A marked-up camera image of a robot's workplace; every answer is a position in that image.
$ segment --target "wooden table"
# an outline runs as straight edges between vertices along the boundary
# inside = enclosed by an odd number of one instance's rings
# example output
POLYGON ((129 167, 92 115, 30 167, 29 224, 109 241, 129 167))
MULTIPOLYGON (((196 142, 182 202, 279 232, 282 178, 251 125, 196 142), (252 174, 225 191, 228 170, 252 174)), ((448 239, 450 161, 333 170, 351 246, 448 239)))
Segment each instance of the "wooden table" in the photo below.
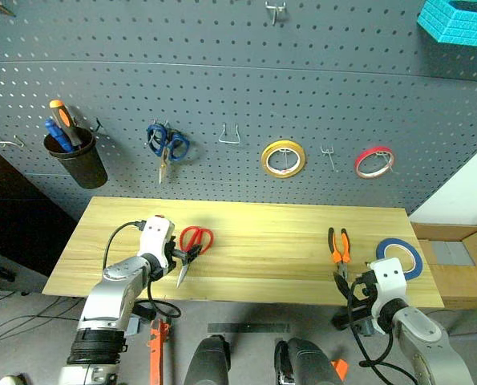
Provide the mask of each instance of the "wooden table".
MULTIPOLYGON (((367 270, 365 262, 375 259, 375 248, 386 237, 408 241, 423 256, 404 209, 93 197, 43 293, 87 296, 101 278, 112 231, 155 214, 174 222, 175 235, 190 225, 215 234, 212 248, 192 263, 181 287, 176 288, 178 263, 153 284, 155 298, 343 305, 327 245, 330 226, 338 233, 340 250, 339 231, 347 228, 350 279, 367 270)), ((108 265, 135 255, 139 235, 133 227, 121 231, 111 244, 108 265)), ((390 252, 408 265, 403 253, 390 252)), ((408 282, 410 304, 443 307, 425 258, 423 263, 422 275, 408 282)))

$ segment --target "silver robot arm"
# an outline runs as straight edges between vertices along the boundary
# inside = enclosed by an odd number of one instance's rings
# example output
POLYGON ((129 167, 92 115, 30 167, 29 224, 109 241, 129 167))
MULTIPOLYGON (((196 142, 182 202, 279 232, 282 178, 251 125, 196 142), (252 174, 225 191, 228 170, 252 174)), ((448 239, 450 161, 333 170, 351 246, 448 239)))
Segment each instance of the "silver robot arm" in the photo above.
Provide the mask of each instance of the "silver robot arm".
POLYGON ((450 345, 445 329, 407 305, 406 279, 400 261, 383 259, 372 262, 370 268, 375 277, 369 272, 370 278, 366 280, 375 282, 377 291, 371 310, 374 328, 384 334, 393 327, 402 352, 414 368, 418 385, 473 385, 470 372, 450 345))
POLYGON ((138 254, 107 267, 88 296, 59 385, 116 385, 120 353, 127 348, 124 331, 135 300, 150 280, 157 281, 176 267, 172 257, 187 258, 174 249, 174 224, 169 220, 151 217, 140 229, 138 254))

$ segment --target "blue screwdriver handle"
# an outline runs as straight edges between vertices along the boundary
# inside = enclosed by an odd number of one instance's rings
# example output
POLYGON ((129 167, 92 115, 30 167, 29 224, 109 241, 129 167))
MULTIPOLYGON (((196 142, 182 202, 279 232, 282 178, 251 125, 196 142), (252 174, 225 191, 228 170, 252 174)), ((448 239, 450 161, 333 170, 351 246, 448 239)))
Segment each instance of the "blue screwdriver handle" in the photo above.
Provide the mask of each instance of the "blue screwdriver handle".
POLYGON ((63 132, 63 130, 56 125, 55 121, 52 118, 46 120, 44 124, 47 128, 47 131, 53 136, 53 138, 59 142, 60 146, 62 146, 63 151, 65 152, 73 152, 75 149, 72 147, 71 141, 63 132))

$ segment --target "orange screwdriver handle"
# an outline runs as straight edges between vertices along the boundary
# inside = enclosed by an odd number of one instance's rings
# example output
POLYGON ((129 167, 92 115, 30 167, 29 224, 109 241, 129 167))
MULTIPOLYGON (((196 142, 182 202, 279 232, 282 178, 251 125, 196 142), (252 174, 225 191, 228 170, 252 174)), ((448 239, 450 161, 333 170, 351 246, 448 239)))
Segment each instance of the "orange screwdriver handle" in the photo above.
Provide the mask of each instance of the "orange screwdriver handle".
POLYGON ((342 255, 336 248, 336 237, 334 236, 334 229, 332 227, 329 227, 329 232, 327 233, 327 242, 329 243, 329 250, 331 250, 331 257, 333 257, 333 262, 340 262, 342 260, 342 255))
POLYGON ((342 243, 343 246, 345 247, 345 251, 343 252, 342 255, 342 261, 344 263, 349 263, 350 262, 350 240, 349 240, 349 234, 347 234, 347 230, 342 229, 342 243))
POLYGON ((71 144, 73 146, 79 146, 82 144, 80 138, 76 135, 76 126, 74 120, 71 118, 71 114, 63 104, 62 100, 51 100, 49 102, 49 108, 53 112, 56 123, 60 128, 69 136, 71 144))

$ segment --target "cyan foam block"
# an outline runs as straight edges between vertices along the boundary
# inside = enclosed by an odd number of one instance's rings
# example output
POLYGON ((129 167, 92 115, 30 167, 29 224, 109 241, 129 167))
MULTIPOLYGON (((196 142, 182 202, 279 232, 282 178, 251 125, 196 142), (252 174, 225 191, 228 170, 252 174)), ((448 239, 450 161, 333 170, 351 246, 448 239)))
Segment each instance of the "cyan foam block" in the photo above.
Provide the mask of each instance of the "cyan foam block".
POLYGON ((418 24, 440 43, 477 47, 477 12, 454 5, 452 0, 427 0, 418 24))

